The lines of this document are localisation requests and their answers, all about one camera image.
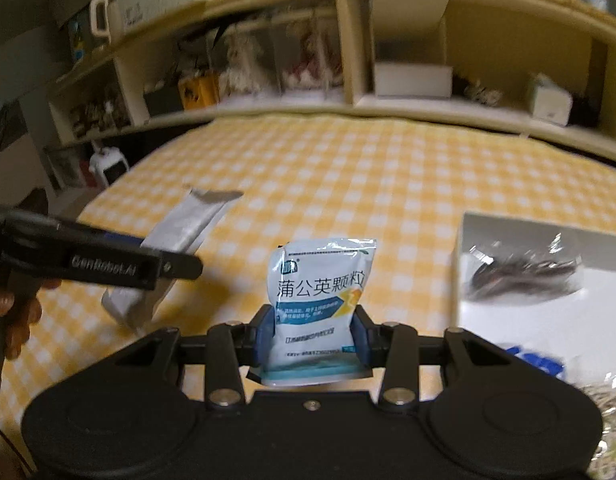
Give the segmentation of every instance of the yellow graphic on packet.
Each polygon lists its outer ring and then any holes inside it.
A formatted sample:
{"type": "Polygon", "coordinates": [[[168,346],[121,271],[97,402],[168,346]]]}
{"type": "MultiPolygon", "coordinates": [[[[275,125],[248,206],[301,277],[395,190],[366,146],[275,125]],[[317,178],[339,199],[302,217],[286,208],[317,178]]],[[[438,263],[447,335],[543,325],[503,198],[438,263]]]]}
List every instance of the yellow graphic on packet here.
{"type": "Polygon", "coordinates": [[[344,300],[343,305],[341,305],[338,310],[332,315],[332,317],[346,316],[347,314],[352,314],[355,311],[355,307],[359,302],[359,298],[361,298],[361,289],[360,288],[347,288],[339,297],[344,300]]]}

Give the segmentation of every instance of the crumpled white package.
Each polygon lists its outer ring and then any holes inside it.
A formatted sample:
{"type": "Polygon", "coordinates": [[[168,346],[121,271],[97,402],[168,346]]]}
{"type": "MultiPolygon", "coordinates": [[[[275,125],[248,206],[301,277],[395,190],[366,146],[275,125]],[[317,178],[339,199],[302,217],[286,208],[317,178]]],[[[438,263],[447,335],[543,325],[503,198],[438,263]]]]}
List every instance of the crumpled white package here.
{"type": "MultiPolygon", "coordinates": [[[[233,206],[241,191],[203,191],[192,189],[171,209],[142,242],[143,247],[194,254],[211,229],[233,206]]],[[[101,304],[121,326],[135,333],[152,320],[157,306],[175,280],[159,280],[155,290],[116,286],[104,292],[101,304]]]]}
{"type": "Polygon", "coordinates": [[[275,251],[268,297],[275,335],[259,375],[269,386],[370,377],[357,358],[350,322],[373,264],[376,240],[301,240],[275,251]]]}

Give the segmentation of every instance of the clear plastic packaging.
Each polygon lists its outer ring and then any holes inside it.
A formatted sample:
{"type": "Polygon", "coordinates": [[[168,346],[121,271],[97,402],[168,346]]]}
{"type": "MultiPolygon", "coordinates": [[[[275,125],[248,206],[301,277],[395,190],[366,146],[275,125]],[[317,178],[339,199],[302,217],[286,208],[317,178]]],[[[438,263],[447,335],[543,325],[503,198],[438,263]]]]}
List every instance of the clear plastic packaging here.
{"type": "Polygon", "coordinates": [[[467,297],[486,300],[502,294],[550,299],[583,286],[579,243],[571,232],[558,233],[544,247],[494,240],[473,246],[467,297]]]}
{"type": "Polygon", "coordinates": [[[608,373],[599,381],[585,381],[577,386],[595,402],[604,424],[588,474],[594,480],[613,480],[616,478],[616,374],[608,373]]]}

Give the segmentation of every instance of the checkered tablecloth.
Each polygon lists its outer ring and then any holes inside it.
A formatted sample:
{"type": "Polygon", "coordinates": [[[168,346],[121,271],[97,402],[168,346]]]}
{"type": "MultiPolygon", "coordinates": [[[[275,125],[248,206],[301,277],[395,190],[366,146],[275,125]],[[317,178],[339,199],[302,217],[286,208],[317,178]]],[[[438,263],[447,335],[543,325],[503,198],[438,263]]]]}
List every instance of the checkered tablecloth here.
{"type": "MultiPolygon", "coordinates": [[[[143,236],[190,186],[245,195],[198,252],[202,277],[179,282],[158,309],[156,326],[179,326],[186,335],[249,320],[267,301],[270,253],[298,238],[377,238],[361,303],[376,321],[440,334],[450,317],[451,253],[464,210],[616,234],[612,168],[513,136],[337,116],[216,120],[141,161],[80,219],[143,236]]],[[[103,291],[64,283],[40,293],[41,323],[21,358],[4,368],[0,423],[10,433],[35,394],[133,340],[102,309],[103,291]]],[[[200,397],[201,370],[186,373],[184,390],[200,397]]],[[[376,374],[357,387],[377,383],[376,374]]],[[[435,388],[435,376],[424,377],[424,393],[435,388]]]]}

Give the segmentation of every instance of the open white box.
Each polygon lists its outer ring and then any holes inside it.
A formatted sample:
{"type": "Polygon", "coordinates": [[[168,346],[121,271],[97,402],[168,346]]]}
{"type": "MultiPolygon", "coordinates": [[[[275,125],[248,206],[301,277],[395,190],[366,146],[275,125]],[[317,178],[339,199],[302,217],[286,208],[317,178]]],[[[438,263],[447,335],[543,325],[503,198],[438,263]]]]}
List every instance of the open white box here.
{"type": "Polygon", "coordinates": [[[454,260],[453,324],[495,344],[521,344],[561,358],[569,381],[616,373],[616,236],[513,218],[464,214],[454,260]],[[578,238],[583,288],[555,300],[514,305],[470,301],[464,295],[470,248],[494,240],[547,247],[559,233],[578,238]]]}

